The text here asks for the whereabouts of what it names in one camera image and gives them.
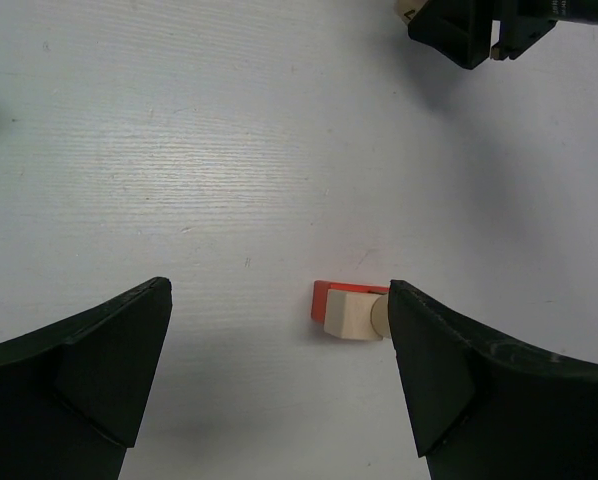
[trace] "table surface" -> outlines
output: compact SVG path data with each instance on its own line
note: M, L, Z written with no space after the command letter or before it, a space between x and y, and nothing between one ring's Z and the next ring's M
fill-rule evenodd
M598 362L598 28L462 71L376 0L1 0L0 341L157 275L122 479L426 479L389 342L315 279L410 281Z

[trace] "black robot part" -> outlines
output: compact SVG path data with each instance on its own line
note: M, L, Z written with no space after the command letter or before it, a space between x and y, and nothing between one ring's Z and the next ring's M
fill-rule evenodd
M0 344L0 480L116 480L170 320L155 278Z
M388 317L434 480L598 480L598 365L528 345L394 281Z
M559 20L598 25L598 0L398 0L397 11L413 40L467 69L488 57L518 58ZM499 41L491 46L495 20Z

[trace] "white table surface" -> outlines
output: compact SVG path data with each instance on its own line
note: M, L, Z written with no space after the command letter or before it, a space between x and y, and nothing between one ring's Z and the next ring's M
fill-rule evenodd
M391 344L325 338L312 281L598 362L598 28L465 72L388 1L0 0L0 341L156 275L122 479L428 478Z

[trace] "red block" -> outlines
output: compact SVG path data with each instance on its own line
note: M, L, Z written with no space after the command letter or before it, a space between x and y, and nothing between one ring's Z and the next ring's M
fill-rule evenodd
M312 292L312 310L310 317L317 323L326 321L326 301L328 300L328 290L343 290L345 292L357 293L388 293L388 287L379 287L376 285L357 285L354 283L337 283L328 280L315 281Z

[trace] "small cylinder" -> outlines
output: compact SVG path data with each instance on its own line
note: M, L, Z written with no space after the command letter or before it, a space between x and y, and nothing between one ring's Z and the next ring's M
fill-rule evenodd
M526 17L598 25L598 0L520 0L519 13Z
M383 338L392 338L388 323L388 295L382 295L375 301L370 313L370 323L378 335Z

